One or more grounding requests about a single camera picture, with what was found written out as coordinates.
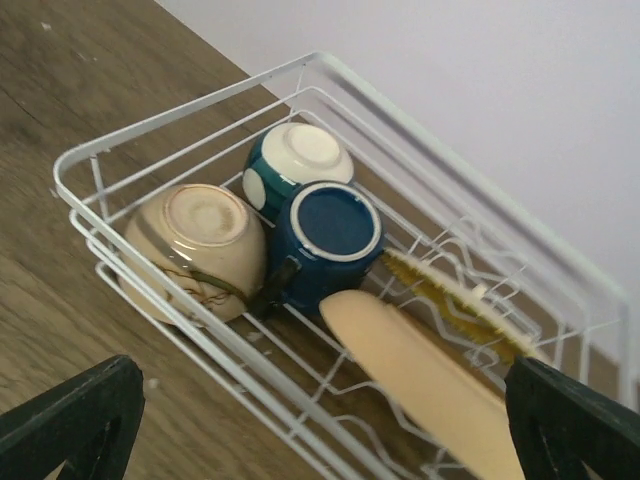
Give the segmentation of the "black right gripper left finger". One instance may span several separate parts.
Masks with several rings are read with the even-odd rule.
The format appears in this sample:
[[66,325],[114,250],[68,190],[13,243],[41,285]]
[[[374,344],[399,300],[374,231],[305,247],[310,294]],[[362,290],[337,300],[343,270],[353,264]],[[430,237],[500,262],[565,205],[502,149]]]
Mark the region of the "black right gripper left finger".
[[1,477],[123,478],[144,405],[133,359],[102,361],[1,414]]

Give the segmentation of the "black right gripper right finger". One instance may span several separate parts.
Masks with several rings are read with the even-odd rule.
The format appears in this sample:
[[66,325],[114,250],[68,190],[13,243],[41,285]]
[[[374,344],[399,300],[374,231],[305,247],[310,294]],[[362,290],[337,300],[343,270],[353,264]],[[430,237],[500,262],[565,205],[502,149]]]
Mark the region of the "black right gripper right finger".
[[639,414],[532,357],[506,379],[506,410],[527,479],[639,477]]

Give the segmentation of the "cream orange plate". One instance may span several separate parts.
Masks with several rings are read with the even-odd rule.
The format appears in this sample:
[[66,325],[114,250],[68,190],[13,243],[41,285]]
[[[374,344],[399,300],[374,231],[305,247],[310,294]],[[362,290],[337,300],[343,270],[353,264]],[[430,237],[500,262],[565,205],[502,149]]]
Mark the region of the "cream orange plate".
[[477,478],[523,478],[504,401],[398,308],[347,290],[319,311],[369,377]]

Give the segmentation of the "round bamboo steamer tray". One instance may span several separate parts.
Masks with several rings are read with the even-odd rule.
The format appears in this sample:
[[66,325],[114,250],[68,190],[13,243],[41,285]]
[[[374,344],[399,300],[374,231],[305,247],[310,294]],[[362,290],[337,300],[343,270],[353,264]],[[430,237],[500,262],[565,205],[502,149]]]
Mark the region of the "round bamboo steamer tray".
[[416,296],[431,300],[443,320],[476,345],[494,351],[502,363],[512,365],[518,356],[552,363],[535,347],[530,336],[514,327],[480,294],[441,270],[392,247],[384,249],[380,260]]

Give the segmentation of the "small white bowl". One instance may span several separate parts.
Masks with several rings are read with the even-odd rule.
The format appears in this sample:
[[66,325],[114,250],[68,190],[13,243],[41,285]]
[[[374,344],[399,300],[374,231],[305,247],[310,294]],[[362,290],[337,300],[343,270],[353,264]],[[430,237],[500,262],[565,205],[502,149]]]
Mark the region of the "small white bowl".
[[265,279],[259,217],[218,186],[181,184],[155,195],[134,212],[123,238],[224,322],[246,311]]

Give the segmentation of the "white wire dish rack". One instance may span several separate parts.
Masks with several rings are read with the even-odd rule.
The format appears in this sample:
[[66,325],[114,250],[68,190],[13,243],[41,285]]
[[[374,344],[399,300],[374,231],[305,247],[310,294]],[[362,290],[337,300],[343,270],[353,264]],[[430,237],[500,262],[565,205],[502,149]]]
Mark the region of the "white wire dish rack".
[[63,153],[57,193],[96,256],[97,274],[327,479],[468,479],[470,470],[370,381],[313,319],[285,306],[262,323],[222,323],[151,290],[169,280],[123,234],[144,201],[189,180],[240,188],[250,143],[308,120],[356,161],[385,241],[430,261],[529,334],[564,374],[639,406],[629,302],[590,261],[481,177],[413,118],[326,53],[311,53]]

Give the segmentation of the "dark blue mug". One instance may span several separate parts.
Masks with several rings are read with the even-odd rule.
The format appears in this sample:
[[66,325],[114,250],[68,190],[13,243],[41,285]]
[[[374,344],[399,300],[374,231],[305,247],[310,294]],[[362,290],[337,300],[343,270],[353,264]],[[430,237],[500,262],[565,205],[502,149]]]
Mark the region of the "dark blue mug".
[[314,181],[299,187],[275,220],[267,278],[248,311],[260,318],[288,304],[318,315],[323,299],[360,287],[383,242],[378,209],[354,186]]

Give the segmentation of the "white bowl teal outside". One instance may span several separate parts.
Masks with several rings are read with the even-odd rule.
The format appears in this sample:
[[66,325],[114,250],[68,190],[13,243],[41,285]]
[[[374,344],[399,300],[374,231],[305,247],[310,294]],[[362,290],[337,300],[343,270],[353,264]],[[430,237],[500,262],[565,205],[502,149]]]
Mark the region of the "white bowl teal outside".
[[242,188],[249,203],[274,222],[298,187],[319,180],[350,183],[353,178],[353,160],[331,133],[286,122],[256,139],[244,165]]

